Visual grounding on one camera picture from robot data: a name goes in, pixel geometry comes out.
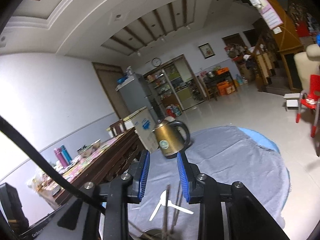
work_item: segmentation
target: electric kettle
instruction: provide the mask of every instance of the electric kettle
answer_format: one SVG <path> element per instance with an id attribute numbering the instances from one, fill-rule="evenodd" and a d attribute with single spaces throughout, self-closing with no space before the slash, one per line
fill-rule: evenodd
<path id="1" fill-rule="evenodd" d="M 184 140 L 177 127 L 181 127 L 186 132 L 186 140 Z M 185 123 L 181 121 L 159 120 L 153 132 L 156 135 L 162 154 L 168 159 L 177 157 L 179 151 L 189 147 L 190 132 Z"/>

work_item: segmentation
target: silver bolt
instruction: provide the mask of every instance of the silver bolt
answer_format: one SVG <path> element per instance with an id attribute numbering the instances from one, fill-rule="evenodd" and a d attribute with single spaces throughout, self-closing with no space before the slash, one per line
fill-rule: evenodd
<path id="1" fill-rule="evenodd" d="M 93 186 L 94 186 L 93 182 L 86 182 L 86 183 L 84 184 L 84 188 L 85 188 L 85 189 L 90 189 L 90 188 L 92 188 Z"/>
<path id="2" fill-rule="evenodd" d="M 235 184 L 235 187 L 237 187 L 237 188 L 243 187 L 243 183 L 241 181 L 236 181 L 236 182 L 234 182 L 234 184 Z"/>
<path id="3" fill-rule="evenodd" d="M 205 180 L 207 177 L 208 177 L 208 176 L 205 175 L 204 173 L 200 173 L 200 174 L 198 174 L 198 176 L 197 176 L 197 178 L 198 178 L 199 180 Z"/>
<path id="4" fill-rule="evenodd" d="M 126 180 L 126 179 L 130 179 L 131 175 L 129 173 L 124 173 L 121 174 L 121 179 Z"/>

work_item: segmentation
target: pink water bottle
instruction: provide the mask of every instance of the pink water bottle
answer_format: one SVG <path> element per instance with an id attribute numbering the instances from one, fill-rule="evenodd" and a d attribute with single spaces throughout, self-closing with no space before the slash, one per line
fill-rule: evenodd
<path id="1" fill-rule="evenodd" d="M 60 161 L 61 165 L 62 165 L 63 167 L 67 167 L 67 166 L 69 166 L 69 165 L 68 165 L 67 161 L 65 160 L 65 158 L 63 157 L 63 155 L 62 155 L 61 152 L 62 152 L 62 149 L 61 149 L 61 148 L 55 148 L 55 149 L 54 149 L 54 154 L 56 155 L 56 157 L 57 157 L 58 160 Z"/>

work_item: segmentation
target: white step stool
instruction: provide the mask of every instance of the white step stool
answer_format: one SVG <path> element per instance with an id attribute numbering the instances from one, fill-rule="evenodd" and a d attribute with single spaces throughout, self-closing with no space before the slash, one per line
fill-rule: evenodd
<path id="1" fill-rule="evenodd" d="M 298 107 L 300 93 L 285 94 L 283 97 L 286 100 L 285 110 L 288 111 L 288 107 Z"/>

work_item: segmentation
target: round table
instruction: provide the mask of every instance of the round table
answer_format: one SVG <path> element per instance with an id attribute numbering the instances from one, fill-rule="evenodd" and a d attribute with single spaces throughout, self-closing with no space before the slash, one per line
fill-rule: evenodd
<path id="1" fill-rule="evenodd" d="M 280 224 L 290 180 L 275 143 L 256 131 L 235 126 L 200 130 L 192 133 L 191 138 L 193 144 L 186 150 L 190 163 L 198 165 L 201 173 L 217 182 L 231 185 L 234 181 L 242 181 Z M 128 206 L 129 220 L 143 231 L 162 227 L 163 206 L 152 221 L 149 218 L 167 184 L 171 185 L 169 199 L 174 203 L 179 186 L 177 158 L 166 159 L 158 149 L 150 155 L 148 182 L 142 202 Z M 176 239 L 197 239 L 199 204 L 189 205 L 183 199 L 181 206 L 194 214 L 180 212 L 175 226 Z M 172 217 L 173 208 L 169 208 L 169 228 Z M 130 231 L 139 235 L 133 228 Z"/>

